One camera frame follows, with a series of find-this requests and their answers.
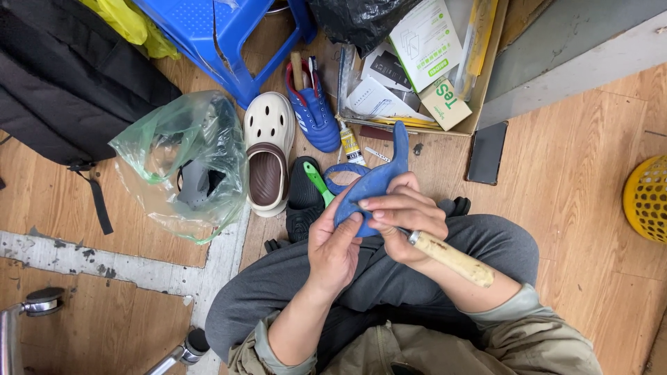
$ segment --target glue tube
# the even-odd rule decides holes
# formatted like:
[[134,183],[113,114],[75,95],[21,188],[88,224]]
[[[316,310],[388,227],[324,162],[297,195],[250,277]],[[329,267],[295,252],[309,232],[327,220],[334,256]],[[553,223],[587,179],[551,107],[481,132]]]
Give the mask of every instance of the glue tube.
[[355,163],[365,167],[366,160],[364,160],[362,151],[359,148],[359,143],[354,137],[354,132],[342,121],[340,121],[340,141],[343,143],[343,150],[345,151],[345,157],[348,159],[348,163]]

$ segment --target blue plastic stool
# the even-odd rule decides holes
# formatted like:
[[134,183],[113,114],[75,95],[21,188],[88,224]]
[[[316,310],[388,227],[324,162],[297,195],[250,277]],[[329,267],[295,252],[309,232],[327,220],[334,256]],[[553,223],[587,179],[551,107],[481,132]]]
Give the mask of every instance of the blue plastic stool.
[[305,0],[287,0],[294,14],[296,29],[257,77],[253,78],[241,57],[241,46],[269,10],[273,0],[236,0],[238,8],[234,10],[216,0],[134,2],[153,19],[179,51],[220,83],[244,109],[259,95],[259,87],[287,57],[299,38],[303,37],[306,43],[310,43],[317,34],[317,27],[309,18]]

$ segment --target wooden stick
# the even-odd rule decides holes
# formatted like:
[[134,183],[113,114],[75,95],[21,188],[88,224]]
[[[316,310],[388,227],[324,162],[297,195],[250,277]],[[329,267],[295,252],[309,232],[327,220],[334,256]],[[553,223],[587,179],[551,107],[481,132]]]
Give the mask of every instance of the wooden stick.
[[303,90],[303,69],[301,68],[301,53],[292,52],[290,55],[292,62],[292,75],[294,76],[294,89]]
[[408,238],[408,242],[477,286],[488,288],[496,278],[491,267],[427,232],[416,230]]

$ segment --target smartphone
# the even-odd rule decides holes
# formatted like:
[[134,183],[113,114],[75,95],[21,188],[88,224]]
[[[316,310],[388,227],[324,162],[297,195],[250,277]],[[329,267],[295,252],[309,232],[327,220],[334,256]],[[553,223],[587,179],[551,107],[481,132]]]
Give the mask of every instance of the smartphone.
[[507,121],[477,130],[472,138],[466,181],[498,184],[498,169],[505,144]]

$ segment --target yellow plastic basket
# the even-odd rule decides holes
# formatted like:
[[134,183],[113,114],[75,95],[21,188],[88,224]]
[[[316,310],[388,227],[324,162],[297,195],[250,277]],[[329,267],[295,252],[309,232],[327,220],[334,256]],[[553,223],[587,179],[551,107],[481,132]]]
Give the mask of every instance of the yellow plastic basket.
[[667,155],[652,157],[632,171],[623,191],[623,210],[637,233],[667,243]]

